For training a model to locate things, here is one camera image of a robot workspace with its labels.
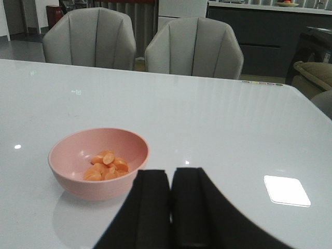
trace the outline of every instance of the plate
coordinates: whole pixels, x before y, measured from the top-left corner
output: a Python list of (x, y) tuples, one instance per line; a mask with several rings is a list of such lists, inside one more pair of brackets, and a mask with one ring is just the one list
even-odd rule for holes
[(276, 2), (276, 4), (281, 7), (295, 7), (299, 5), (294, 3), (280, 3), (280, 2)]

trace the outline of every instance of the dark gray cabinet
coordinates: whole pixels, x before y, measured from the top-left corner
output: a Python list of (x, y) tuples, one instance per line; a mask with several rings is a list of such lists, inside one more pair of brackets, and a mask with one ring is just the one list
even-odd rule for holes
[(244, 55), (243, 74), (286, 77), (301, 32), (332, 28), (332, 16), (210, 6), (207, 17), (232, 26)]

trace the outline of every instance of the white cabinet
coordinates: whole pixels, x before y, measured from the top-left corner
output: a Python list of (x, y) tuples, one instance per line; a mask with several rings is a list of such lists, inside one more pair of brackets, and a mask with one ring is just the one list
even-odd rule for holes
[(158, 30), (179, 17), (205, 17), (208, 0), (159, 0)]

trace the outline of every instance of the black object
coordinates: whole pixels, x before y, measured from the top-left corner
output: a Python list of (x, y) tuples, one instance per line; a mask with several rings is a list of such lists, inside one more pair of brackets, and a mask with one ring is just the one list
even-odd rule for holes
[(140, 170), (94, 249), (169, 249), (169, 183), (163, 170)]
[(197, 169), (178, 168), (172, 190), (172, 235), (175, 248), (210, 248), (210, 232)]
[(299, 74), (299, 72), (294, 69), (295, 62), (332, 63), (332, 58), (330, 58), (331, 54), (332, 31), (307, 27), (307, 30), (302, 32), (299, 36), (295, 54), (288, 67), (285, 83), (291, 85), (293, 77)]
[(211, 248), (291, 249), (238, 211), (215, 187), (202, 168), (197, 169), (211, 232)]
[(67, 14), (67, 8), (66, 8), (66, 6), (64, 5), (64, 3), (63, 3), (62, 0), (59, 0), (59, 5), (60, 5), (60, 7), (61, 7), (62, 15)]

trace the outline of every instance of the kitchen counter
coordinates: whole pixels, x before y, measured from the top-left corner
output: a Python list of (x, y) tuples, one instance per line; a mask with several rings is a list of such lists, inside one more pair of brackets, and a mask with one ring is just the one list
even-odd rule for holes
[(208, 18), (228, 23), (244, 55), (243, 74), (286, 78), (300, 34), (332, 28), (332, 11), (209, 1)]
[(208, 1), (208, 5), (211, 7), (213, 6), (213, 7), (226, 7), (226, 8), (239, 8), (239, 9), (272, 10), (272, 11), (332, 15), (332, 11), (330, 10), (301, 8), (301, 7), (280, 7), (275, 5), (257, 5), (257, 4), (233, 4), (233, 3), (221, 3), (216, 1)]

